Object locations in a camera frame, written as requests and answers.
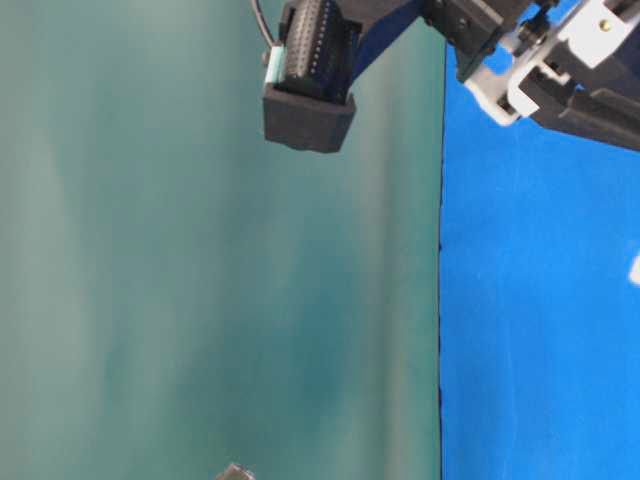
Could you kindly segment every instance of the black plastic housing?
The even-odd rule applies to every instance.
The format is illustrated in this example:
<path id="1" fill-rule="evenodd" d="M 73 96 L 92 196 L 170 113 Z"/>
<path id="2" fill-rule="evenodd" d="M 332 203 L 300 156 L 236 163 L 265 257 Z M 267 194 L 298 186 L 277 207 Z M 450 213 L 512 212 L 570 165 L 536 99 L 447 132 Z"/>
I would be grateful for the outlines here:
<path id="1" fill-rule="evenodd" d="M 340 150 L 356 113 L 352 95 L 340 105 L 283 92 L 270 83 L 263 104 L 267 140 L 320 153 Z"/>

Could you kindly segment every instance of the black cable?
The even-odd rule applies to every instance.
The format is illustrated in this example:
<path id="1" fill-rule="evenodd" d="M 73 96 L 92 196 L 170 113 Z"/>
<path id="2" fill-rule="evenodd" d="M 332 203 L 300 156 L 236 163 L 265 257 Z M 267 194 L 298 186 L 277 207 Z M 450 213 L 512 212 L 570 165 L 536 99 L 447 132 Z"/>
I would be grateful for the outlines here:
<path id="1" fill-rule="evenodd" d="M 258 28 L 260 29 L 260 33 L 262 33 L 262 37 L 264 38 L 264 41 L 267 42 L 267 46 L 269 48 L 275 47 L 276 42 L 273 40 L 273 35 L 271 35 L 271 30 L 269 30 L 267 21 L 264 19 L 264 15 L 262 14 L 262 8 L 260 8 L 260 1 L 251 0 L 251 7 L 253 8 L 253 13 L 256 16 L 256 21 L 258 22 Z"/>

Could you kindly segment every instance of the blue fabric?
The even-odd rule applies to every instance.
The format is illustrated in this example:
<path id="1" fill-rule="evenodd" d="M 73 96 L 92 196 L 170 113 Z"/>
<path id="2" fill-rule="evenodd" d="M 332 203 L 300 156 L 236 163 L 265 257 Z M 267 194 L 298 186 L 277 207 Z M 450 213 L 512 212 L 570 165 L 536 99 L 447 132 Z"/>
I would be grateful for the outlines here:
<path id="1" fill-rule="evenodd" d="M 444 479 L 640 478 L 640 154 L 528 120 L 500 128 L 453 63 Z"/>

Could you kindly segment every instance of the teal surface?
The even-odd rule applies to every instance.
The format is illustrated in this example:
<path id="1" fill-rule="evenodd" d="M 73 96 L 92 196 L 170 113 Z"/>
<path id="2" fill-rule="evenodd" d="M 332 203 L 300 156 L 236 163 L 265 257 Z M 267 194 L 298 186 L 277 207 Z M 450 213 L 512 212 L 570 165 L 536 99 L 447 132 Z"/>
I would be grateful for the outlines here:
<path id="1" fill-rule="evenodd" d="M 244 1 L 0 3 L 0 479 L 438 477 L 443 45 L 332 157 L 263 142 L 262 48 Z"/>

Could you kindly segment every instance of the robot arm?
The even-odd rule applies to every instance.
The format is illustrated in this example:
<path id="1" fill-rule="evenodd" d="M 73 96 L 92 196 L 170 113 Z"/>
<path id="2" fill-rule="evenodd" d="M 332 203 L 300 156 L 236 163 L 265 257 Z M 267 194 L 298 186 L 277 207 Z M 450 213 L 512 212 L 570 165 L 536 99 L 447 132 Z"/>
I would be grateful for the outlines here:
<path id="1" fill-rule="evenodd" d="M 267 40 L 265 137 L 299 150 L 338 151 L 356 111 L 353 82 L 422 17 L 455 46 L 458 80 L 499 124 L 531 117 L 545 128 L 640 151 L 640 0 L 583 0 L 553 25 L 548 13 L 558 3 L 289 1 L 278 40 Z M 538 13 L 519 25 L 533 4 Z M 513 57 L 500 75 L 483 63 L 498 46 Z"/>

